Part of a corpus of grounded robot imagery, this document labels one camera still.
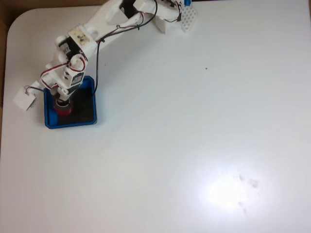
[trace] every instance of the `blue component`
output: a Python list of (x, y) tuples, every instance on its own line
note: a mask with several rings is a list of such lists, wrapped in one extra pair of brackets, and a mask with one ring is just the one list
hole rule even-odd
[(191, 0), (184, 0), (184, 5), (185, 6), (190, 6)]
[[(81, 92), (84, 91), (84, 93), (86, 92), (93, 93), (94, 92), (94, 80), (90, 76), (85, 76), (81, 86), (79, 87), (79, 89), (76, 90), (76, 92), (78, 91), (81, 91)], [(50, 90), (45, 88), (44, 89), (45, 126), (48, 127), (49, 129), (58, 129), (58, 128), (65, 128), (65, 127), (96, 124), (97, 114), (96, 114), (95, 95), (93, 95), (86, 101), (87, 102), (85, 103), (88, 104), (88, 107), (87, 107), (88, 110), (86, 110), (85, 115), (87, 115), (87, 117), (84, 116), (84, 111), (79, 112), (78, 114), (76, 114), (76, 116), (73, 114), (74, 107), (75, 107), (74, 105), (75, 103), (74, 103), (73, 112), (69, 116), (66, 116), (66, 119), (63, 119), (64, 117), (61, 119), (62, 116), (59, 116), (57, 112), (54, 110), (53, 96), (51, 95)]]

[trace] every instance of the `white plastic part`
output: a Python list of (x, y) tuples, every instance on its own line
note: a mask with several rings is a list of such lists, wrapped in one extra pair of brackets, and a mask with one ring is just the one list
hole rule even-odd
[(197, 12), (192, 5), (181, 7), (181, 29), (188, 33), (191, 28), (193, 27), (196, 19), (197, 19)]
[(87, 32), (87, 30), (79, 25), (68, 32), (69, 36), (76, 42), (76, 44), (83, 51), (87, 58), (91, 58), (97, 48), (96, 41)]
[(167, 28), (169, 26), (169, 22), (160, 19), (158, 16), (155, 17), (154, 19), (155, 25), (156, 27), (163, 33), (165, 34), (167, 31)]
[[(31, 86), (40, 89), (43, 88), (43, 86), (38, 81), (35, 81)], [(36, 101), (36, 94), (38, 94), (39, 92), (39, 90), (22, 87), (15, 95), (13, 102), (22, 110), (27, 111), (30, 107), (34, 105)]]
[(22, 110), (27, 111), (34, 103), (36, 97), (33, 94), (26, 94), (26, 88), (22, 87), (13, 99), (13, 102)]
[[(145, 13), (154, 14), (156, 10), (156, 4), (153, 0), (136, 0), (133, 6), (138, 10)], [(157, 1), (157, 13), (160, 19), (166, 19), (168, 21), (175, 20), (179, 15), (176, 7), (171, 7), (168, 2)]]
[(141, 19), (141, 15), (139, 13), (135, 14), (130, 19), (125, 16), (120, 9), (122, 2), (123, 0), (110, 0), (106, 2), (95, 13), (95, 15), (86, 24), (84, 24), (85, 28), (93, 36), (95, 41), (117, 28), (116, 24), (110, 24), (112, 18), (117, 13), (122, 13), (124, 15), (125, 22), (119, 24), (121, 27), (135, 25), (139, 22)]

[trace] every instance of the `blue tray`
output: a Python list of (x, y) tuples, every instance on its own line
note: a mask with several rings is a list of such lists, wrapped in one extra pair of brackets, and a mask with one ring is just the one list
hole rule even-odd
[(53, 108), (53, 97), (50, 90), (44, 89), (44, 118), (45, 125), (49, 129), (65, 127), (93, 125), (97, 122), (96, 101), (94, 92), (94, 80), (85, 76), (79, 89), (70, 100), (73, 104), (72, 113), (69, 116), (59, 116)]

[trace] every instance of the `white tabletop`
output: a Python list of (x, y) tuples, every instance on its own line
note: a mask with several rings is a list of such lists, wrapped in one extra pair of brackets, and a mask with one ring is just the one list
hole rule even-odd
[[(12, 102), (98, 7), (26, 12), (8, 35), (1, 233), (310, 232), (308, 0), (196, 2), (102, 49), (98, 123), (49, 130)], [(95, 77), (95, 58), (86, 71)]]

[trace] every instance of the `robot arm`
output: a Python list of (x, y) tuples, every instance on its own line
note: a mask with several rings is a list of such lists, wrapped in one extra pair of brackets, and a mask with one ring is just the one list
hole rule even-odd
[[(162, 24), (177, 21), (181, 16), (181, 4), (170, 0), (136, 0), (132, 5), (132, 12), (122, 7), (123, 0), (110, 0), (105, 3), (95, 15), (83, 25), (71, 29), (68, 36), (59, 36), (56, 41), (56, 52), (53, 61), (46, 65), (42, 72), (40, 82), (23, 87), (14, 98), (14, 102), (24, 111), (31, 107), (40, 89), (44, 87), (51, 90), (56, 99), (58, 108), (70, 104), (70, 96), (82, 84), (88, 59), (96, 51), (100, 39), (113, 32), (143, 24), (146, 13), (155, 14)], [(121, 14), (123, 22), (110, 24), (116, 14)]]

